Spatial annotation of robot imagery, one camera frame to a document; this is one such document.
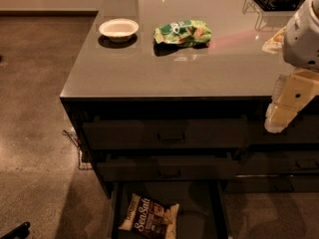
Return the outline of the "white paper bowl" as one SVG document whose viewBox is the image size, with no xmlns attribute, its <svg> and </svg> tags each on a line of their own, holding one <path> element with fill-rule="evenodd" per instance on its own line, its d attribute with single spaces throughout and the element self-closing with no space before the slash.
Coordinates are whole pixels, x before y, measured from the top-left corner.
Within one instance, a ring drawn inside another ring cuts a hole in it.
<svg viewBox="0 0 319 239">
<path fill-rule="evenodd" d="M 108 37 L 112 42 L 127 42 L 138 31 L 139 24 L 130 19 L 112 19 L 99 27 L 101 35 Z"/>
</svg>

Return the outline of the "dark right middle drawer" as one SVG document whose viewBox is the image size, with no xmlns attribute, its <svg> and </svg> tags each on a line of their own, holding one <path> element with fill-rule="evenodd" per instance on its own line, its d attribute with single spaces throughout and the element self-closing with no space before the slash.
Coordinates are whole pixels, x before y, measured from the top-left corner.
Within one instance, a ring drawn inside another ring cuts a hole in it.
<svg viewBox="0 0 319 239">
<path fill-rule="evenodd" d="M 318 151 L 251 152 L 240 160 L 239 174 L 319 173 Z"/>
</svg>

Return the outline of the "green chip bag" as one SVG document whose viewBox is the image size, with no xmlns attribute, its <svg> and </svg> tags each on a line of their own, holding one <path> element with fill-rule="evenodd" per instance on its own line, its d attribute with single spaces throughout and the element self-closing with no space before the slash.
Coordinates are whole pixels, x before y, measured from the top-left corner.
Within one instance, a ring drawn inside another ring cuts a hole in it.
<svg viewBox="0 0 319 239">
<path fill-rule="evenodd" d="M 212 31 L 205 22 L 200 20 L 172 22 L 154 30 L 154 40 L 157 44 L 177 45 L 179 47 L 208 44 L 211 36 Z"/>
</svg>

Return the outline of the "black object bottom left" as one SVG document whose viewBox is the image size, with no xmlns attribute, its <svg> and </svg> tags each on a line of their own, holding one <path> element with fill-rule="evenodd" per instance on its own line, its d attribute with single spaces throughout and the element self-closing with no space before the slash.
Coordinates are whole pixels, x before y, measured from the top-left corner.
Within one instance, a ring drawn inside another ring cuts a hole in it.
<svg viewBox="0 0 319 239">
<path fill-rule="evenodd" d="M 10 232 L 1 236 L 0 239 L 26 239 L 30 234 L 30 226 L 31 224 L 29 222 L 24 222 Z"/>
</svg>

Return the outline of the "dark right top drawer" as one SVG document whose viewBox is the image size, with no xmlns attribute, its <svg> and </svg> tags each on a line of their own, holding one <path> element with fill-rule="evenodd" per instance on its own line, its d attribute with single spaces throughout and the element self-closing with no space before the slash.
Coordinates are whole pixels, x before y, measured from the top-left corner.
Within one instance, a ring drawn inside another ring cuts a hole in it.
<svg viewBox="0 0 319 239">
<path fill-rule="evenodd" d="M 300 115 L 281 133 L 270 133 L 263 122 L 249 125 L 249 141 L 252 144 L 294 144 L 319 142 L 319 117 Z"/>
</svg>

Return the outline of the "brown sea salt chip bag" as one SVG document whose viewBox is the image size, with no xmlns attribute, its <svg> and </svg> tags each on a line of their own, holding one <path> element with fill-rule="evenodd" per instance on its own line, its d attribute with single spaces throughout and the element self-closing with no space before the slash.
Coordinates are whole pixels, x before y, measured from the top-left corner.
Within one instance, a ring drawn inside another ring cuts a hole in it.
<svg viewBox="0 0 319 239">
<path fill-rule="evenodd" d="M 160 202 L 133 193 L 127 216 L 120 230 L 131 231 L 145 239 L 176 239 L 179 204 L 164 206 Z"/>
</svg>

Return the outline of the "open bottom drawer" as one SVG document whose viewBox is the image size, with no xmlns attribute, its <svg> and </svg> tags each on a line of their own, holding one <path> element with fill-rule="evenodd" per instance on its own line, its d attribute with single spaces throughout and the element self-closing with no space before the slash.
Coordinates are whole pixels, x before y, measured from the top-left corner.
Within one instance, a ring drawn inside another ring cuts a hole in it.
<svg viewBox="0 0 319 239">
<path fill-rule="evenodd" d="M 216 180 L 118 182 L 111 216 L 107 239 L 233 239 Z"/>
</svg>

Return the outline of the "dark right bottom drawer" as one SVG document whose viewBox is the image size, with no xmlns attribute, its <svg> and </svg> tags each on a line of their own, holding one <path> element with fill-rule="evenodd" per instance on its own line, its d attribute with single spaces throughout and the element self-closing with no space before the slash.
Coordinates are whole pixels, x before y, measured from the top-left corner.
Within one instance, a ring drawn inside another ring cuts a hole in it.
<svg viewBox="0 0 319 239">
<path fill-rule="evenodd" d="M 227 193 L 319 192 L 319 177 L 316 175 L 241 177 L 225 181 L 222 188 Z"/>
</svg>

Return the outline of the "dark drawer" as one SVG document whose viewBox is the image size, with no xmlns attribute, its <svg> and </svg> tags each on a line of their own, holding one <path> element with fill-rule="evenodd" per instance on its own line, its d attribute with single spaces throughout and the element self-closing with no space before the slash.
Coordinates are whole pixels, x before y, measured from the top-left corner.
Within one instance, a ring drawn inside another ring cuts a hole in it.
<svg viewBox="0 0 319 239">
<path fill-rule="evenodd" d="M 251 152 L 240 160 L 239 174 L 319 173 L 318 151 Z"/>
<path fill-rule="evenodd" d="M 232 148 L 247 140 L 245 119 L 129 119 L 85 122 L 91 149 Z"/>
<path fill-rule="evenodd" d="M 111 159 L 97 170 L 105 181 L 207 180 L 232 178 L 239 164 L 228 156 L 151 156 Z"/>
<path fill-rule="evenodd" d="M 319 142 L 319 117 L 300 115 L 281 133 L 270 133 L 263 122 L 249 125 L 249 141 L 252 144 L 294 144 Z"/>
<path fill-rule="evenodd" d="M 227 193 L 319 192 L 319 177 L 316 175 L 241 177 L 225 181 L 222 188 Z"/>
</svg>

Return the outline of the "dark counter cabinet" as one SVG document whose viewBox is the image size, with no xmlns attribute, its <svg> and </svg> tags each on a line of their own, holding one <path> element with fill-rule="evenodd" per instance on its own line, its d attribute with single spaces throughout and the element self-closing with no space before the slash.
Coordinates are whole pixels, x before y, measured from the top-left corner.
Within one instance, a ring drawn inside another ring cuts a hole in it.
<svg viewBox="0 0 319 239">
<path fill-rule="evenodd" d="M 239 164 L 251 152 L 318 151 L 318 143 L 252 144 L 249 125 L 265 123 L 275 83 L 294 67 L 282 52 L 262 46 L 295 12 L 258 13 L 249 0 L 104 0 L 99 21 L 129 18 L 139 24 L 127 42 L 116 44 L 92 29 L 61 93 L 62 104 L 106 192 L 97 164 L 151 156 L 228 156 Z M 154 30 L 177 21 L 200 20 L 212 31 L 208 44 L 157 44 Z M 244 119 L 240 147 L 91 149 L 83 132 L 96 120 Z"/>
</svg>

